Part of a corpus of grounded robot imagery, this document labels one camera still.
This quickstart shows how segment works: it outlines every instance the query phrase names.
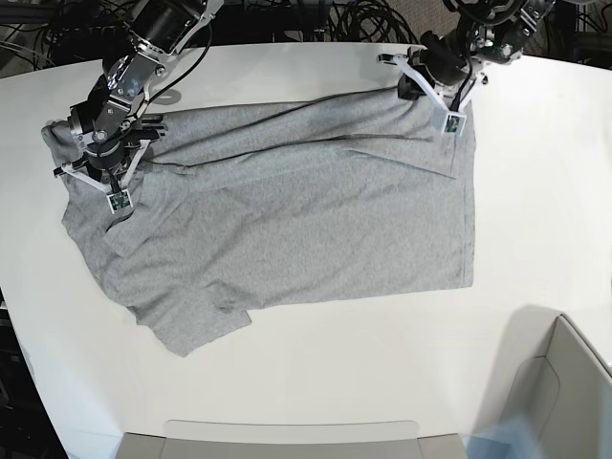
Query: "black cable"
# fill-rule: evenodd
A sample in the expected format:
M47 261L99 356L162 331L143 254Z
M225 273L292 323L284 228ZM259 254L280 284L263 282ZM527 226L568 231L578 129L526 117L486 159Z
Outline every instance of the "black cable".
M354 0L346 5L333 4L338 22L331 21L332 41L418 43L405 18L386 0Z
M561 30L557 26L557 24L551 23L553 36L555 37L555 41L557 43L558 54L560 56L560 60L565 60L567 58L567 40L565 34L561 33Z
M271 11L276 8L286 8L291 9L293 4L289 0L263 0L266 2L266 5L261 3L249 3L247 6L247 10L265 10Z
M548 16L544 16L544 29L546 31L546 57L551 57L551 27L548 22Z
M45 33L45 31L48 30L48 28L43 28L42 30L38 31L38 33L36 34L36 37L34 38L34 43L33 43L33 49L36 51L36 46L38 44L38 39L43 35L43 33ZM44 39L41 39L40 41L40 52L43 52L42 49L42 43L43 43ZM34 55L34 64L36 66L38 66L38 55Z
M470 30L470 34L468 35L468 39L466 40L466 48L464 50L464 59L468 62L468 74L466 75L466 78L463 80L463 83L461 83L461 86L459 86L459 91L457 92L457 94L455 95L455 98L452 100L452 103L450 104L450 110L452 110L453 112L456 112L459 110L459 105L461 104L461 96L463 95L463 92L468 86L471 76L474 73L474 66L473 66L473 63L471 62L471 52L470 52L471 42L474 39L474 32L475 32L475 27L472 26Z
M318 26L321 29L325 27L325 0L318 0ZM317 33L318 41L325 41L325 32Z
M578 21L582 21L584 24L591 27L595 32L598 32L598 33L604 32L603 26L599 25L593 17L589 16L585 12L580 12L576 16L576 19L578 19Z
M104 170L108 174L108 178L111 182L111 190L113 191L113 194L121 193L121 187L119 185L119 181L117 180L117 177L115 177L115 174L113 174L111 172L111 169L109 169L108 167L106 167Z
M204 48L204 51L202 52L202 55L200 55L200 57L198 57L198 60L196 60L193 65L191 67L189 67L181 76L179 76L178 78L176 78L174 81L172 81L170 84L168 84L167 86L165 86L163 89L161 89L160 91L158 91L157 93L155 93L155 95L151 98L151 100L149 101L149 103L153 103L153 101L158 98L159 96L161 96L163 93L165 93L168 89L174 87L175 85L179 84L183 79L185 79L191 72L193 72L195 70L195 68L200 65L200 62L202 62L204 60L204 58L206 57L206 55L208 54L208 50L210 49L210 45L212 44L212 24L210 22L208 22L208 43L207 46Z
M472 12L474 5L477 4L466 4L463 0L455 0L457 3L457 10L472 21L482 25L482 26L499 26L506 22L508 19L513 17L518 10L522 7L524 0L514 0L510 7L504 12L498 14L493 19L489 19L487 17L479 17L474 12Z
M117 0L59 0L47 29L39 36L42 38L41 51L46 51L48 58L59 62L78 57L72 49L75 42L87 39L92 29L122 27L125 15L135 3L135 0L123 4Z
M9 24L0 24L0 27L6 27L7 29L12 29L13 33L17 33L17 32L22 32L22 33L27 33L27 32L36 32L36 31L41 31L43 29L45 29L47 26L42 26L42 27L37 27L36 29L27 29L26 31L24 31L23 29L21 29L21 27L23 27L25 24L20 24L18 27L14 27L14 26L10 26ZM4 41L7 41L9 38L12 37L13 33L11 33L9 36L7 36L7 38L5 38Z
M306 7L304 6L304 0L297 0L296 3L296 8L297 8L297 22L299 23L299 28L302 31L302 33L304 33L304 36L306 36L306 33L308 32L308 28L306 27L306 21L305 19L305 10Z
M12 28L12 32L11 32L11 33L9 33L9 36L7 36L7 37L4 39L4 41L9 41L13 35L15 35L15 34L16 34L16 33L18 33L18 32L21 32L21 28L22 28L22 27L23 27L23 24L20 24L18 27L13 27L13 26L11 26L11 28Z
M603 20L603 31L608 32L608 20L605 17L605 11L609 8L612 8L612 3L608 3L605 7L603 7L600 11L601 19Z
M25 60L25 61L26 61L26 62L28 62L30 65L32 65L32 67L33 67L35 70L40 70L38 67L36 67L36 64L34 64L34 62L33 62L32 60L30 60L30 59L28 59L27 57L25 57L25 56L23 56L23 55L19 54L17 51L13 51L13 50L10 50L10 49L8 49L8 48L1 48L1 49L3 49L3 50L7 50L9 53L11 53L12 55L14 55L15 57L19 57L20 59Z

